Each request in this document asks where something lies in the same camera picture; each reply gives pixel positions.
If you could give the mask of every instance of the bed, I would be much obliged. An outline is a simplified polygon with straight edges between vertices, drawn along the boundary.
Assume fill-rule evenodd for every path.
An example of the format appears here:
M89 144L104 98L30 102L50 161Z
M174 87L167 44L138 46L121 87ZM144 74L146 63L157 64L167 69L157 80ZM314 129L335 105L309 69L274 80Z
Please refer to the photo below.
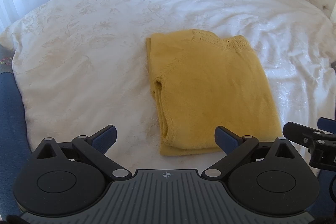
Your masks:
M224 156L159 155L145 46L156 32L196 28L219 37L244 35L263 65L282 125L292 121L316 128L318 118L334 119L335 3L51 0L28 13L0 35L8 55L2 64L7 70L0 71L0 213L17 212L11 183L45 137L67 142L113 124L118 140L106 155L132 172L204 170ZM307 151L298 149L308 160ZM320 174L321 185L330 175ZM321 199L324 214L332 214L330 198Z

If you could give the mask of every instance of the folded yellow sweater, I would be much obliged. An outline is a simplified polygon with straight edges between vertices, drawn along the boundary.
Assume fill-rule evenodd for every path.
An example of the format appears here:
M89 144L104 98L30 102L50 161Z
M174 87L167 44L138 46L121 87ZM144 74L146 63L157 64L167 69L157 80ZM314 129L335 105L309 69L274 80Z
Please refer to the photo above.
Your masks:
M158 33L147 39L147 53L162 155L220 151L214 140L219 125L260 141L281 136L267 78L243 36Z

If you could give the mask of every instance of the wrinkled fabric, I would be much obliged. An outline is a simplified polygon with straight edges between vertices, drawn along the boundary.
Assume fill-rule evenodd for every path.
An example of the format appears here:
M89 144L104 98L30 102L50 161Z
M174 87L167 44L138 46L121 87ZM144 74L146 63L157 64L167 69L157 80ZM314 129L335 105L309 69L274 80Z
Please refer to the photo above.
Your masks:
M334 118L334 27L305 0L51 0L0 36L15 49L32 149L47 136L67 142L113 124L118 138L106 155L132 172L204 170L223 157L159 155L146 38L193 28L246 37L282 125L316 127L318 118Z

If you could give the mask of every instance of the black mechanical device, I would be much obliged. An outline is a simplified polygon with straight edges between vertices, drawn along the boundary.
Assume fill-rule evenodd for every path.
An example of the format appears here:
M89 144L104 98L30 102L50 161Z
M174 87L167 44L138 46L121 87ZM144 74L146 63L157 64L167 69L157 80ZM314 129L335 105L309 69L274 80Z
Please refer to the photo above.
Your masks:
M227 156L201 175L195 169L132 175L104 156L116 142L114 126L69 143L45 138L13 192L31 224L308 224L319 183L290 140L309 148L312 167L336 170L336 136L291 122L283 134L259 142L219 126L215 140Z

